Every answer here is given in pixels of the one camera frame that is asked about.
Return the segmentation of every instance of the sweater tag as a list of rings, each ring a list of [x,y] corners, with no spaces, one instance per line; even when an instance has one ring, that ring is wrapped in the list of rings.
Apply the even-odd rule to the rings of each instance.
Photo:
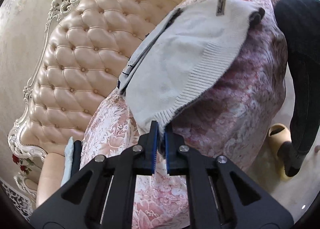
[[[226,5],[226,0],[218,0],[216,16],[224,15],[224,7]]]

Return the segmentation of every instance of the pink floral bedspread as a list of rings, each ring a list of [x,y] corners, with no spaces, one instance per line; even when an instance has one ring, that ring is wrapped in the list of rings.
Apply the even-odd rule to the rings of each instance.
[[[187,0],[180,6],[199,0]],[[174,132],[204,155],[224,154],[244,171],[263,144],[271,119],[285,98],[287,46],[277,27],[277,0],[246,0],[263,7],[260,25],[249,30],[241,51],[227,72],[195,103],[172,121]],[[84,135],[81,168],[95,155],[119,155],[138,142],[132,113],[115,89],[92,117]],[[152,177],[138,176],[132,228],[179,229],[189,225],[184,177],[169,177],[157,155]]]

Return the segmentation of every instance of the beige leather headboard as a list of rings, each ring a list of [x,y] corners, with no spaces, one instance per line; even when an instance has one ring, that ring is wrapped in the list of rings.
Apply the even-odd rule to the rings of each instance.
[[[81,0],[50,35],[27,112],[10,135],[15,153],[39,155],[25,147],[36,145],[64,155],[71,136],[82,140],[134,50],[181,1]]]

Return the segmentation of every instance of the black pants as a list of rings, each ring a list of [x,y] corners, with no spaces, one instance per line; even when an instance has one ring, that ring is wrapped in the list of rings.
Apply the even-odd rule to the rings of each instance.
[[[288,45],[295,93],[291,157],[298,159],[293,166],[299,171],[320,125],[320,1],[280,0],[275,16]]]

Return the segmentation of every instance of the white sweater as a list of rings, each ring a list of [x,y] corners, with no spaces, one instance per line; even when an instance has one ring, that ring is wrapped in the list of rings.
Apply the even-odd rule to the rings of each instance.
[[[162,136],[165,126],[224,74],[250,22],[259,23],[263,15],[262,8],[243,0],[204,0],[170,12],[119,78],[138,127],[149,132],[156,120]]]

